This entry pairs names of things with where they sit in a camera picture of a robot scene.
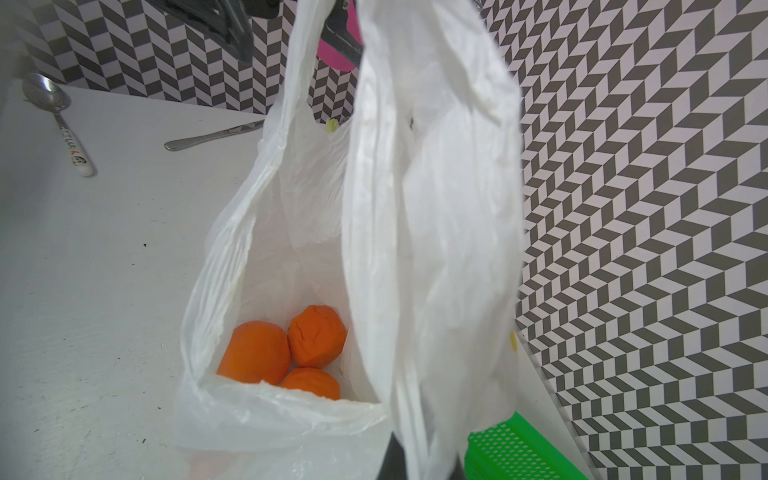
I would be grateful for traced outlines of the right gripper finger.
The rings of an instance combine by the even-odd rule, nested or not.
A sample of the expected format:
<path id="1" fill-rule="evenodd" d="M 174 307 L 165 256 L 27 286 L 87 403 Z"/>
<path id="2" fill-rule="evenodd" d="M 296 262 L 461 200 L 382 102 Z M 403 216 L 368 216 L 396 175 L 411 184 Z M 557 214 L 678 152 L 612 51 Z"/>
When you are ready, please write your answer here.
<path id="1" fill-rule="evenodd" d="M 382 465 L 380 467 L 377 480 L 407 480 L 406 471 L 406 459 L 405 453 L 400 445 L 398 439 L 394 434 L 390 436 L 390 440 L 383 458 Z M 455 466 L 451 474 L 447 477 L 448 480 L 466 480 L 466 474 L 464 473 L 461 461 L 456 460 Z"/>

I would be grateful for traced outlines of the orange with stem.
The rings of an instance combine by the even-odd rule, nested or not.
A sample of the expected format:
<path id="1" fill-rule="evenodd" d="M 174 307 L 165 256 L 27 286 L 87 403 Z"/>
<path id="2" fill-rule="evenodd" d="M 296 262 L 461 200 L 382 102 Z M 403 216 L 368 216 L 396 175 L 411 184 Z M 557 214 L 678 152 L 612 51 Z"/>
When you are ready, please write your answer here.
<path id="1" fill-rule="evenodd" d="M 342 353 L 347 329 L 333 308 L 311 305 L 291 320 L 287 336 L 297 366 L 323 369 Z"/>

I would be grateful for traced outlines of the orange large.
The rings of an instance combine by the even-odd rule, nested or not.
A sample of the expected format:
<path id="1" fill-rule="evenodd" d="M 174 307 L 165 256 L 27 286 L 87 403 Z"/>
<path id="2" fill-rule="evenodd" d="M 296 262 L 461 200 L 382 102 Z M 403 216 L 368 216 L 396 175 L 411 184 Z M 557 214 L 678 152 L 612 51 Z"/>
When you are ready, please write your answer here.
<path id="1" fill-rule="evenodd" d="M 272 323 L 250 321 L 234 329 L 217 374 L 242 383 L 279 385 L 290 366 L 285 331 Z"/>

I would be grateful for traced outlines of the white plastic bag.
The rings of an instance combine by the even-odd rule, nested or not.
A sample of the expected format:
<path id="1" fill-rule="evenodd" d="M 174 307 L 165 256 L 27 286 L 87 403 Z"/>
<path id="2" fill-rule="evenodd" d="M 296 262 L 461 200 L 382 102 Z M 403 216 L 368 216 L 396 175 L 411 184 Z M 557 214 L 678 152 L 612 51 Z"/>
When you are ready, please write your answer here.
<path id="1" fill-rule="evenodd" d="M 301 1 L 253 168 L 183 316 L 176 431 L 194 479 L 450 479 L 514 410 L 522 92 L 470 1 L 361 1 L 353 113 L 308 104 L 330 1 Z M 235 327 L 321 304 L 348 331 L 327 400 L 217 368 Z"/>

